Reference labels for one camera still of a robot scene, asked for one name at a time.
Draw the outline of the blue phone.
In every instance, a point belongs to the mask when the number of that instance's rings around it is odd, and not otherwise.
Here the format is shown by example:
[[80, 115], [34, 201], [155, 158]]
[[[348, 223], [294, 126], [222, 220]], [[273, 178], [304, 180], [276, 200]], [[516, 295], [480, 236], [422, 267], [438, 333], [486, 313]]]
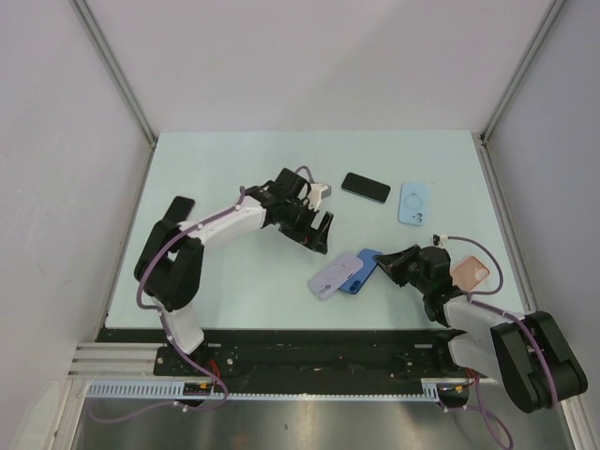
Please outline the blue phone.
[[357, 295], [378, 267], [375, 257], [380, 255], [382, 253], [378, 250], [370, 248], [360, 250], [356, 257], [363, 263], [362, 268], [342, 284], [338, 290], [342, 293]]

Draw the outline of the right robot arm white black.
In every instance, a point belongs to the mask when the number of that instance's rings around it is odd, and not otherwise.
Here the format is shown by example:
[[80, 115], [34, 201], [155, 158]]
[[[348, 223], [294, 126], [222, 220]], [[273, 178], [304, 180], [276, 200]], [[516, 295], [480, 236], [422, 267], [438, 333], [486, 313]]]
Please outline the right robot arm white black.
[[432, 353], [443, 376], [471, 368], [500, 383], [525, 413], [587, 392], [587, 376], [555, 319], [542, 310], [506, 311], [481, 301], [480, 291], [461, 289], [445, 248], [414, 245], [375, 261], [399, 287], [421, 293], [431, 321], [458, 332]]

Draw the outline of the lilac phone case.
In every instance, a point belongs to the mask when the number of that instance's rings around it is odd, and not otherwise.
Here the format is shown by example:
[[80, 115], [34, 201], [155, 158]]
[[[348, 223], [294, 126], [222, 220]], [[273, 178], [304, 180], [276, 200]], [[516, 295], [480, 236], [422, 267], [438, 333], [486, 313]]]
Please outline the lilac phone case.
[[319, 299], [326, 300], [363, 267], [363, 261], [356, 255], [343, 253], [312, 277], [307, 287]]

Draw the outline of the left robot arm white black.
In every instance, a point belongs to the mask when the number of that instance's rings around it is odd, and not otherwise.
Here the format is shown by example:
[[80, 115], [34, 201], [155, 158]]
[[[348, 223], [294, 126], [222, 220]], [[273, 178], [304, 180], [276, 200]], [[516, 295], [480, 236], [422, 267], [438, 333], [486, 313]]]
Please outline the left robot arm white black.
[[324, 254], [334, 216], [322, 214], [320, 206], [330, 194], [329, 185], [315, 181], [310, 169], [301, 166], [294, 171], [284, 168], [261, 185], [240, 187], [233, 205], [199, 221], [189, 218], [193, 200], [173, 199], [150, 232], [134, 277], [137, 306], [157, 313], [176, 349], [173, 361], [186, 374], [201, 372], [207, 363], [207, 352], [200, 346], [204, 332], [192, 306], [205, 251], [274, 225], [302, 247]]

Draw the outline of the black phone teal edge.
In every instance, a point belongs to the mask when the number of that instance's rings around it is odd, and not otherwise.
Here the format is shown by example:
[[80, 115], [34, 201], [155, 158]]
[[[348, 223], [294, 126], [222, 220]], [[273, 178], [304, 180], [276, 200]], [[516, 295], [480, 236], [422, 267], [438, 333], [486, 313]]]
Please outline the black phone teal edge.
[[354, 172], [346, 174], [341, 189], [375, 203], [385, 203], [391, 192], [388, 185]]

